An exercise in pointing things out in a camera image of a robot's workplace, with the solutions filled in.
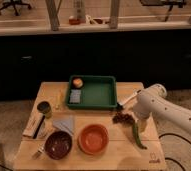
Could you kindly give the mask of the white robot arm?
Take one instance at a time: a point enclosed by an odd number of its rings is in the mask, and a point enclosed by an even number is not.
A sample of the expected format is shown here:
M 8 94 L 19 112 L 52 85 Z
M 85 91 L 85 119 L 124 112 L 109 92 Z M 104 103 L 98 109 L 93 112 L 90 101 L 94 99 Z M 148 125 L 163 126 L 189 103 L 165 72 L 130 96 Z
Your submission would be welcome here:
M 166 100 L 167 91 L 161 84 L 154 84 L 137 93 L 132 111 L 140 120 L 146 120 L 150 114 L 160 115 L 191 134 L 191 110 Z

